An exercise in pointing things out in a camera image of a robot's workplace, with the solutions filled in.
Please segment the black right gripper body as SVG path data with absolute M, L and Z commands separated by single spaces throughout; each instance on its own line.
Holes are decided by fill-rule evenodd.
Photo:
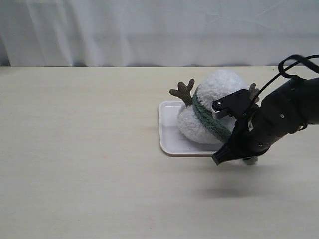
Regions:
M 304 86 L 305 82 L 286 82 L 264 97 L 236 135 L 237 159 L 260 156 L 282 137 L 307 125 L 302 110 Z

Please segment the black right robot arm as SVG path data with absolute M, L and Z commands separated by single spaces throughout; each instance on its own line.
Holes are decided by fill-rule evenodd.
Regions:
M 289 80 L 269 93 L 258 106 L 250 92 L 238 90 L 213 101 L 213 117 L 219 112 L 236 118 L 231 136 L 213 154 L 216 165 L 263 155 L 287 134 L 319 122 L 319 80 Z

